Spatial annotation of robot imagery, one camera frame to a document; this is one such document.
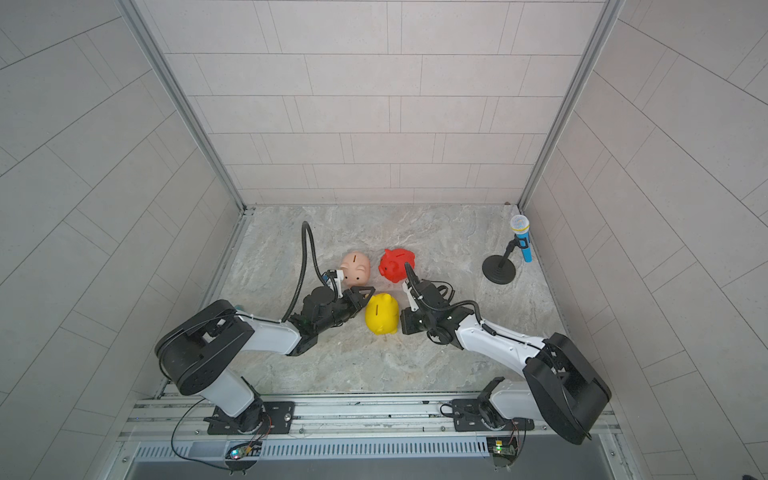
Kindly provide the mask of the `pink piggy bank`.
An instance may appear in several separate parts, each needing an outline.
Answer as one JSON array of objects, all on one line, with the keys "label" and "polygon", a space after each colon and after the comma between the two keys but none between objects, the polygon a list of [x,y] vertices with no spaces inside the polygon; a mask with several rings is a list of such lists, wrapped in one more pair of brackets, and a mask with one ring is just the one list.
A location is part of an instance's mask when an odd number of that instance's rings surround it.
[{"label": "pink piggy bank", "polygon": [[343,283],[353,286],[366,286],[370,280],[371,263],[362,252],[350,252],[342,260],[340,269],[343,271]]}]

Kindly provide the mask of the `yellow piggy bank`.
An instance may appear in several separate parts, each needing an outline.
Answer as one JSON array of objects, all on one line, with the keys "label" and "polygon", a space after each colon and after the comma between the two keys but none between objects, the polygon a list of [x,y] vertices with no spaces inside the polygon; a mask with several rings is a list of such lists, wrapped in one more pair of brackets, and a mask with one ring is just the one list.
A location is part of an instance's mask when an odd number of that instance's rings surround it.
[{"label": "yellow piggy bank", "polygon": [[366,306],[366,326],[375,335],[394,334],[398,330],[399,313],[399,304],[392,295],[376,294]]}]

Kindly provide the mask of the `red piggy bank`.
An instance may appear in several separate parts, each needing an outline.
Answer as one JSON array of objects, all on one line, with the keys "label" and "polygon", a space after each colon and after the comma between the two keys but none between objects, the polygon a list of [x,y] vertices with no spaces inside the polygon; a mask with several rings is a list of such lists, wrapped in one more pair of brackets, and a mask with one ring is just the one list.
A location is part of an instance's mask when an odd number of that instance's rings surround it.
[{"label": "red piggy bank", "polygon": [[380,258],[378,270],[381,276],[391,283],[399,283],[407,278],[405,265],[415,266],[415,254],[403,248],[386,249]]}]

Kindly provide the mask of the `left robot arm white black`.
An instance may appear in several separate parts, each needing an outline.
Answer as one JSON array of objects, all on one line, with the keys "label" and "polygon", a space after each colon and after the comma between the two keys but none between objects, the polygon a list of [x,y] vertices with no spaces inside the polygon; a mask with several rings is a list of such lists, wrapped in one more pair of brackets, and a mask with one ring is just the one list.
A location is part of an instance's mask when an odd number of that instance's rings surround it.
[{"label": "left robot arm white black", "polygon": [[229,301],[217,300],[166,334],[155,354],[181,394],[199,394],[237,418],[257,401],[255,390],[229,368],[240,352],[300,356],[317,344],[321,333],[363,310],[374,293],[368,286],[341,293],[317,287],[304,298],[301,311],[284,322],[247,315]]}]

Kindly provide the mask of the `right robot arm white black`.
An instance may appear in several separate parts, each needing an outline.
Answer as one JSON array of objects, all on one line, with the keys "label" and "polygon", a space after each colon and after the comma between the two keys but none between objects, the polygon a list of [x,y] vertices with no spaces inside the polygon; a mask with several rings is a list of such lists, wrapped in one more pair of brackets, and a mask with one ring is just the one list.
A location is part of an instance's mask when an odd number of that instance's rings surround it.
[{"label": "right robot arm white black", "polygon": [[438,345],[484,355],[525,378],[542,419],[564,440],[580,445],[612,398],[604,379],[561,333],[532,337],[497,325],[473,300],[449,303],[434,282],[410,273],[403,283],[409,307],[403,333],[419,332]]}]

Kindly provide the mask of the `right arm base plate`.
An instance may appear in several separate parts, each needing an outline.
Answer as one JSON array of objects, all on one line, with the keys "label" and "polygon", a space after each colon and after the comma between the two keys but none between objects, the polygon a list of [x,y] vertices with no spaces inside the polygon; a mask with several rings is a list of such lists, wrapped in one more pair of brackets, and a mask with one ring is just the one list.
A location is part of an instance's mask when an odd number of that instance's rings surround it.
[{"label": "right arm base plate", "polygon": [[453,421],[457,432],[527,432],[535,429],[532,419],[507,419],[487,400],[453,399],[447,404],[442,404],[439,411]]}]

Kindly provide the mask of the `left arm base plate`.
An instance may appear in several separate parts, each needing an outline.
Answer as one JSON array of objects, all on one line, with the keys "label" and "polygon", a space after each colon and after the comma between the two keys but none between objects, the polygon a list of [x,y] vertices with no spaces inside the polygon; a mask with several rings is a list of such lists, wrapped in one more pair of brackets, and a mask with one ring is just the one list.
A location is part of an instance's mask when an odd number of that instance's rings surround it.
[{"label": "left arm base plate", "polygon": [[256,401],[237,417],[230,417],[220,407],[205,417],[209,435],[287,434],[293,421],[296,404],[290,401]]}]

